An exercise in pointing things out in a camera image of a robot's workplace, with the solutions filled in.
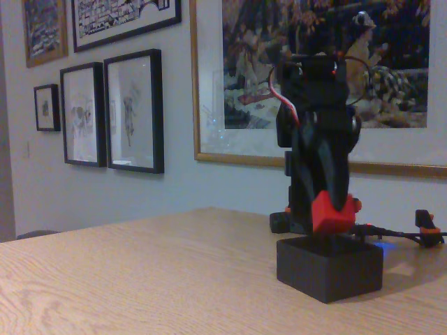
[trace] wall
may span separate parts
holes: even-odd
[[[32,69],[25,67],[20,1],[1,3],[8,27],[3,39],[18,234],[42,228],[72,230],[210,205],[263,214],[284,208],[289,180],[282,170],[193,159],[187,0],[182,1],[180,25],[79,54],[73,54],[68,34],[68,58]],[[67,11],[71,31],[70,8]],[[33,87],[59,84],[61,68],[152,47],[163,51],[166,173],[157,177],[64,164],[62,134],[36,132]],[[414,210],[426,208],[447,229],[445,182],[356,175],[351,191],[364,203],[359,221],[414,231]]]
[[[2,32],[0,18],[0,37]],[[0,242],[15,238],[13,181],[9,154],[8,111],[3,62],[3,43],[0,38]]]

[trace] framed artwork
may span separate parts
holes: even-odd
[[[22,0],[27,67],[68,55],[64,0]]]
[[[56,84],[34,87],[37,131],[61,131]]]
[[[447,67],[435,66],[444,56],[434,47],[445,43],[439,13],[447,1],[189,3],[196,160],[284,166],[275,124],[280,102],[268,73],[292,54],[341,50],[365,58],[372,70],[373,87],[356,104],[363,129],[351,171],[447,177],[440,84]],[[348,79],[349,101],[365,87],[365,72]]]
[[[61,70],[65,163],[106,166],[103,64]]]
[[[164,173],[161,51],[106,59],[108,167]]]
[[[75,52],[182,21],[180,0],[71,0]]]

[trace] artwork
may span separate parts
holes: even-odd
[[[445,95],[430,85],[440,76],[431,65],[442,34],[433,34],[430,1],[210,2],[190,0],[197,160],[283,166],[285,149],[278,147],[275,129],[280,103],[268,89],[270,69],[294,54],[342,51],[370,67],[368,73],[347,61],[348,102],[362,96],[356,112],[363,130],[351,170],[395,174],[447,165],[443,155],[427,151],[444,141],[437,130],[442,113],[434,105]],[[381,143],[404,138],[411,145]],[[415,145],[421,147],[418,159]]]
[[[105,166],[102,63],[61,70],[61,94],[65,163]]]
[[[106,59],[108,167],[164,173],[160,50]]]
[[[56,84],[34,87],[37,131],[60,131],[59,93]]]
[[[27,67],[67,56],[65,1],[22,0]]]
[[[348,61],[353,102],[364,128],[425,128],[430,27],[419,1],[223,0],[223,89],[228,129],[274,128],[279,101],[270,69],[287,54],[332,54]]]
[[[71,0],[75,52],[182,21],[180,0]]]

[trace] table surface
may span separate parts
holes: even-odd
[[[393,240],[383,289],[276,279],[268,217],[208,208],[0,244],[0,334],[446,334],[446,247]]]

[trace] framed painting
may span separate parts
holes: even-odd
[[[56,84],[34,87],[37,131],[61,131]]]
[[[75,52],[172,26],[180,0],[71,0]]]
[[[64,0],[22,0],[27,68],[68,55]]]
[[[106,166],[103,64],[61,70],[65,163]]]
[[[356,103],[351,171],[447,177],[440,13],[446,1],[190,0],[196,160],[284,166],[270,69],[290,55],[342,51],[373,74]],[[349,101],[358,83],[349,79]]]
[[[104,61],[108,167],[164,173],[161,51]]]

